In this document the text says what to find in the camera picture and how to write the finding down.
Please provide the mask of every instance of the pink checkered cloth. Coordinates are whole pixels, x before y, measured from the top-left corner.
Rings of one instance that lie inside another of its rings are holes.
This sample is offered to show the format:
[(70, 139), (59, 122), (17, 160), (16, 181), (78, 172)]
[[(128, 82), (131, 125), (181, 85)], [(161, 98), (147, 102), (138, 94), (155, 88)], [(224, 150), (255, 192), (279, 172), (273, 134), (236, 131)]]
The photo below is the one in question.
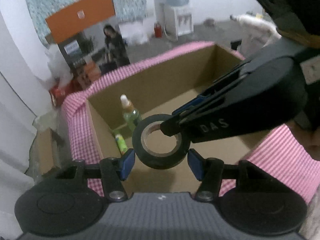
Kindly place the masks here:
[[(101, 77), (87, 90), (69, 95), (62, 108), (67, 116), (73, 159), (84, 159), (87, 164), (100, 161), (85, 108), (88, 97), (153, 65), (213, 44), (192, 42), (177, 47), (157, 57), (121, 67)], [(305, 152), (286, 125), (273, 129), (265, 140), (246, 156), (246, 159), (300, 194), (307, 203), (320, 184), (320, 162), (314, 161)], [(88, 186), (99, 195), (103, 195), (99, 179), (89, 179)], [(223, 195), (234, 186), (235, 182), (232, 180), (223, 181), (220, 194)]]

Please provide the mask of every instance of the black electrical tape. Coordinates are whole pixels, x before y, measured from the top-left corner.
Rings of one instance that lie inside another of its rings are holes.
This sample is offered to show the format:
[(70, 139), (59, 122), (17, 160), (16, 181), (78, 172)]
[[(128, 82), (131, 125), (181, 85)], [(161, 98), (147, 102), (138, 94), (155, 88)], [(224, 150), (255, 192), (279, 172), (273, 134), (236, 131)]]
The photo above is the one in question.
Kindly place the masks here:
[(157, 169), (157, 170), (166, 170), (170, 169), (176, 165), (178, 165), (186, 156), (188, 153), (188, 150), (190, 148), (190, 140), (184, 133), (180, 133), (177, 135), (178, 142), (177, 146), (172, 150), (172, 154), (163, 154), (163, 157), (160, 157), (161, 154), (157, 154), (158, 156), (154, 156), (147, 152), (145, 142), (146, 139), (146, 131), (145, 129), (157, 122), (163, 122), (168, 120), (170, 117), (172, 117), (169, 114), (155, 114), (152, 116), (149, 116), (142, 121), (139, 122), (137, 127), (135, 128), (132, 136), (132, 145), (133, 149), (137, 155), (137, 157), (144, 163), (146, 166)]

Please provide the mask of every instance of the orange board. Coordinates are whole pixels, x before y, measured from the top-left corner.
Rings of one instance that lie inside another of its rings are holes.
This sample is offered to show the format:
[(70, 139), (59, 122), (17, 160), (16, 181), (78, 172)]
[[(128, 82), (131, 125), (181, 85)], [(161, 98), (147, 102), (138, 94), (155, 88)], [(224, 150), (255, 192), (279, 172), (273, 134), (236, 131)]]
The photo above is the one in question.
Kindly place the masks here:
[(116, 15), (112, 0), (80, 0), (46, 19), (56, 43)]

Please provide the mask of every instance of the woman with long dark hair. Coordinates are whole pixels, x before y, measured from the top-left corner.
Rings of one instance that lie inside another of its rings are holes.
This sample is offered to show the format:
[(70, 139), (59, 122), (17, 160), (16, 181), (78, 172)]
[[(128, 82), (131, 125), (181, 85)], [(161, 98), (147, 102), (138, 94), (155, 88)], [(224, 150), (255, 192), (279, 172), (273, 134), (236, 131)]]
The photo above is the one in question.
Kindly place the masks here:
[(109, 62), (115, 61), (117, 67), (129, 65), (130, 61), (125, 50), (125, 45), (120, 33), (111, 25), (106, 24), (103, 28), (106, 44), (106, 57)]

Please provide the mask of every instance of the human hand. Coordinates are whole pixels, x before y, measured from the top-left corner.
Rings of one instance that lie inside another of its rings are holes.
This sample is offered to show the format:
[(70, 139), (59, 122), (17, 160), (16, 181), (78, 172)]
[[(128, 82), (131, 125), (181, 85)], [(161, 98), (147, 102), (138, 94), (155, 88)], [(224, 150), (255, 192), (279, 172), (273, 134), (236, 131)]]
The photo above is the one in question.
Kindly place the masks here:
[(316, 161), (320, 161), (320, 127), (315, 131), (303, 130), (295, 121), (286, 123), (292, 135), (306, 152)]

